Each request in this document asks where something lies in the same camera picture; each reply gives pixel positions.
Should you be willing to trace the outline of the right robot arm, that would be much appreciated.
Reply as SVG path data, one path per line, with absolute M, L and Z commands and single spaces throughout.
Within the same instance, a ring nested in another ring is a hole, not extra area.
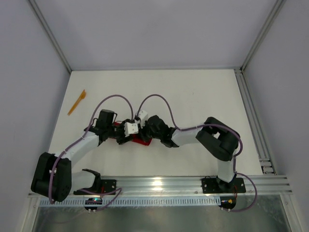
M 157 115 L 146 120 L 139 129 L 139 137 L 144 142 L 159 140 L 168 148 L 176 148 L 189 144 L 201 144 L 216 159 L 218 173 L 216 183 L 222 192 L 234 189 L 236 157 L 243 150 L 240 135 L 214 117 L 208 117 L 204 124 L 180 129 L 169 127 Z

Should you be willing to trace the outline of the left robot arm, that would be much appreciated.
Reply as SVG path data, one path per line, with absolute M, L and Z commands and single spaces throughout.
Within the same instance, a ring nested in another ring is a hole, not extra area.
M 92 119 L 81 138 L 56 153 L 44 152 L 39 156 L 31 191 L 49 198 L 51 203 L 62 202 L 72 192 L 74 194 L 103 194 L 99 172 L 82 169 L 77 173 L 72 168 L 87 153 L 94 150 L 109 138 L 118 144 L 133 140 L 139 131 L 135 120 L 126 119 L 116 123 L 117 113 L 101 110 L 98 118 Z

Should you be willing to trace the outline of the red cloth napkin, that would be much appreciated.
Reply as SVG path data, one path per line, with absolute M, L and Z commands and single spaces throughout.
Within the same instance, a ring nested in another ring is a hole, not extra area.
M 131 141 L 131 142 L 134 142 L 134 143 L 138 143 L 138 144 L 141 144 L 141 145 L 149 146 L 150 143 L 151 143 L 151 141 L 152 141 L 152 140 L 151 140 L 149 143 L 145 143 L 145 142 L 143 142 L 143 141 L 140 139 L 140 134 L 132 134 L 132 135 L 133 135 L 134 139 L 133 139 L 133 141 Z

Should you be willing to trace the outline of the orange plastic fork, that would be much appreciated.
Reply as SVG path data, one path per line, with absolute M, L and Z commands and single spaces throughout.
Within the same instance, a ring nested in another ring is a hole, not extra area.
M 76 109 L 76 107 L 78 106 L 78 104 L 86 97 L 86 90 L 84 89 L 80 96 L 78 97 L 78 99 L 75 101 L 75 103 L 73 104 L 73 106 L 70 108 L 70 110 L 68 111 L 67 115 L 70 116 L 72 114 L 72 112 Z

